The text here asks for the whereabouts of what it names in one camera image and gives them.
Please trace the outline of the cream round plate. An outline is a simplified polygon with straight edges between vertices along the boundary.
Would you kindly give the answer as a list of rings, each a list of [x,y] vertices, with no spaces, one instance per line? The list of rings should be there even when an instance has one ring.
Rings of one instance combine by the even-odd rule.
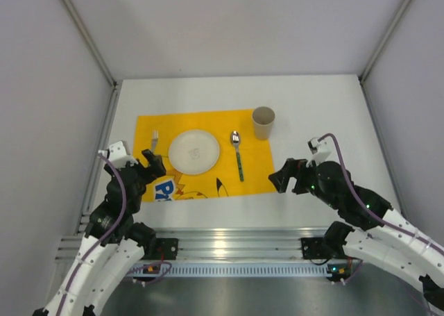
[[[208,172],[219,159],[220,146],[209,132],[199,129],[185,131],[175,137],[169,146],[171,166],[186,175]]]

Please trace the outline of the spoon with green handle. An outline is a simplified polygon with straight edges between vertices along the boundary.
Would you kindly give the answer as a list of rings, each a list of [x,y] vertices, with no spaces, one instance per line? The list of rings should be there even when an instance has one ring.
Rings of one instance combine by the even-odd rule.
[[[239,173],[239,180],[241,182],[244,182],[244,171],[241,163],[241,154],[239,151],[241,138],[238,131],[233,131],[230,134],[230,143],[234,147],[235,153],[236,153],[236,159],[237,159],[237,169]]]

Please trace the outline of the yellow printed cloth placemat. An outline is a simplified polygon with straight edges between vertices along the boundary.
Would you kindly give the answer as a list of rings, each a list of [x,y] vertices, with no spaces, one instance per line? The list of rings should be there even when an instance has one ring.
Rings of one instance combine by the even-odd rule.
[[[152,182],[145,202],[182,201],[246,196],[274,191],[268,175],[274,170],[269,141],[255,137],[252,110],[225,110],[168,115],[141,115],[137,118],[133,153],[146,163],[142,151],[151,146],[152,132],[159,132],[155,153],[161,155],[166,175]],[[211,133],[218,141],[220,155],[211,170],[191,176],[175,170],[168,158],[169,146],[179,134],[194,129]],[[230,134],[238,131],[244,182],[239,180],[237,159]]]

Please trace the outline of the fork with green handle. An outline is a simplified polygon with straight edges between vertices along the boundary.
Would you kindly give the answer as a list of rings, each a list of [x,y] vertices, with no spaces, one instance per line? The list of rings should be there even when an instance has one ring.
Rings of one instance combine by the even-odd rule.
[[[152,132],[152,137],[151,137],[151,152],[152,153],[155,153],[158,141],[159,141],[159,132],[157,130],[154,130]]]

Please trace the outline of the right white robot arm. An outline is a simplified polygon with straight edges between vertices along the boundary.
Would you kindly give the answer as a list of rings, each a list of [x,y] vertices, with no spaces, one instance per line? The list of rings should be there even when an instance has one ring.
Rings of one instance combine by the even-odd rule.
[[[334,161],[319,165],[289,158],[268,179],[284,193],[291,178],[294,194],[311,194],[340,217],[323,236],[330,258],[351,257],[391,273],[443,309],[443,248],[409,223],[372,190],[352,182]]]

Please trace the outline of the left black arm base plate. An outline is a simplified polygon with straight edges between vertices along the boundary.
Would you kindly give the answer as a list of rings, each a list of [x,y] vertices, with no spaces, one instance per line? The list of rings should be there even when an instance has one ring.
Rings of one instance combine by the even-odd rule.
[[[177,238],[158,238],[151,254],[151,260],[175,260],[178,255]]]

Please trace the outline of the beige paper cup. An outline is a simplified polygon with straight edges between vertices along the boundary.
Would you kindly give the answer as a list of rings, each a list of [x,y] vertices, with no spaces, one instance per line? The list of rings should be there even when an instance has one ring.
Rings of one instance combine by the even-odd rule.
[[[273,109],[266,106],[254,109],[252,113],[252,121],[255,137],[258,140],[269,139],[275,121],[275,112]]]

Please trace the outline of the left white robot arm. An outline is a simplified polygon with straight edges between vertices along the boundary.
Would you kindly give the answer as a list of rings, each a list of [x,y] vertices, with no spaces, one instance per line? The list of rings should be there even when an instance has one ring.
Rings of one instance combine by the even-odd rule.
[[[147,166],[125,142],[98,152],[110,175],[105,196],[89,216],[76,257],[50,302],[34,315],[100,315],[133,266],[155,249],[156,232],[134,221],[148,184],[166,174],[160,155],[142,151]]]

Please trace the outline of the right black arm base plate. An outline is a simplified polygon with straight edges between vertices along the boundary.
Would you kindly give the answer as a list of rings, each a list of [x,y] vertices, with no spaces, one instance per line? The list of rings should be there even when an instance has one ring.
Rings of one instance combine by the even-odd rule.
[[[342,251],[334,251],[328,247],[320,237],[301,238],[300,243],[304,260],[326,261],[333,259],[345,260],[347,258]]]

